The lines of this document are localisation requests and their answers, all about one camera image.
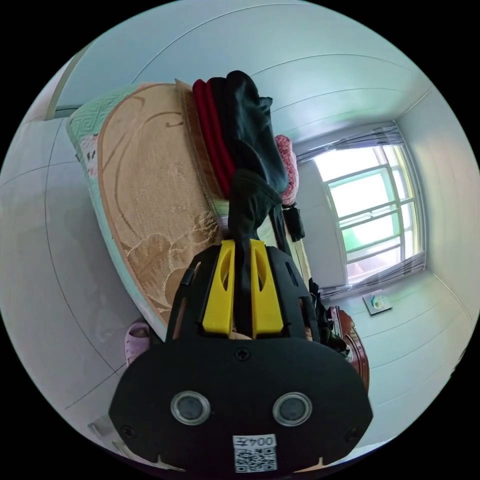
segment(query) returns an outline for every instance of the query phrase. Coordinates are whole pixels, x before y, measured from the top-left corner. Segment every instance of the floor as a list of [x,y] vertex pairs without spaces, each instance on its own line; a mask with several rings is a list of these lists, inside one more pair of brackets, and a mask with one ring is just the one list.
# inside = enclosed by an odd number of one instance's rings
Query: floor
[[38,389],[96,442],[87,425],[106,413],[140,313],[110,261],[66,119],[44,121],[65,68],[27,112],[0,172],[0,310]]

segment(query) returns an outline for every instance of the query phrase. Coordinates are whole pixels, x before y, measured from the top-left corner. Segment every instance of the black cloth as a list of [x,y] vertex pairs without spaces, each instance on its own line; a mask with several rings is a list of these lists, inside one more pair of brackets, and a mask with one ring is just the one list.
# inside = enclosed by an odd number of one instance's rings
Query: black cloth
[[223,141],[237,169],[258,174],[277,193],[289,185],[275,142],[270,116],[272,99],[260,97],[254,81],[242,71],[210,79]]
[[228,234],[235,241],[234,307],[236,331],[252,336],[250,239],[259,240],[257,229],[267,215],[272,220],[278,248],[291,256],[285,234],[282,197],[250,170],[237,170],[230,188]]
[[313,307],[315,309],[316,322],[318,324],[318,333],[320,335],[320,343],[330,347],[331,349],[338,352],[342,357],[347,358],[350,350],[347,347],[347,344],[340,338],[338,335],[332,332],[333,324],[327,319],[327,311],[322,304],[322,299],[320,295],[320,288],[317,283],[313,281],[312,278],[308,281],[308,289],[310,291],[310,297],[313,302]]
[[305,237],[304,224],[300,217],[300,210],[294,206],[290,208],[283,208],[283,218],[290,233],[291,239],[298,242]]

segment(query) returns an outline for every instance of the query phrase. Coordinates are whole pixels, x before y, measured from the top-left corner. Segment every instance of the white wall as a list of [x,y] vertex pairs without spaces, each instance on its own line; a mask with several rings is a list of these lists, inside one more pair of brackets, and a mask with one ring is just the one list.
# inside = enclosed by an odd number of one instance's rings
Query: white wall
[[436,88],[397,123],[422,182],[427,266],[475,323],[480,311],[480,173],[474,153]]
[[361,296],[336,301],[353,318],[370,364],[373,421],[359,447],[396,437],[425,411],[473,331],[460,303],[429,271],[384,293],[393,308],[375,316]]
[[189,84],[251,75],[273,98],[275,134],[294,142],[398,118],[430,87],[413,62],[369,28],[296,0],[181,0],[99,37],[79,60],[59,106],[130,83]]
[[342,238],[317,164],[301,163],[298,177],[296,202],[305,231],[303,246],[311,276],[321,289],[343,286],[347,283],[347,272]]

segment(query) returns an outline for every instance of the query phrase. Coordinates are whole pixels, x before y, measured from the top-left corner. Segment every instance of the red cloth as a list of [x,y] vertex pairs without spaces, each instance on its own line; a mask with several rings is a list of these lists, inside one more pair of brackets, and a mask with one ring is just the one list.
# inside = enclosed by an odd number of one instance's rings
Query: red cloth
[[214,95],[212,93],[212,80],[208,80],[205,86],[205,98],[208,107],[208,113],[210,114],[210,125],[213,128],[213,135],[217,145],[218,153],[222,161],[223,169],[226,172],[228,185],[232,185],[235,175],[235,163],[230,156],[227,147],[225,146],[224,138],[222,136],[222,127],[220,125],[220,118],[217,113],[217,107],[214,101]]
[[203,80],[197,80],[192,87],[193,97],[195,99],[198,119],[200,121],[200,128],[203,135],[203,140],[205,141],[208,156],[210,157],[213,172],[216,175],[218,184],[223,192],[223,195],[228,198],[232,180],[229,179],[227,169],[219,153],[216,134],[214,133],[214,128],[212,126],[212,115],[210,111],[210,106],[207,102],[206,87],[207,84]]

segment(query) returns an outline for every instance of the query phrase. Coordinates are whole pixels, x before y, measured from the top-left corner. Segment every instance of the pillow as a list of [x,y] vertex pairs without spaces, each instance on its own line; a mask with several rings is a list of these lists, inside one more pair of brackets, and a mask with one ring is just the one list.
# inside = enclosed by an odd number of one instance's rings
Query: pillow
[[167,83],[96,98],[66,127],[115,268],[162,340],[186,268],[222,240],[186,128]]
[[295,198],[299,191],[297,156],[292,149],[292,141],[287,136],[277,135],[275,142],[288,174],[288,187],[285,192],[281,194],[283,204],[288,207],[295,203]]

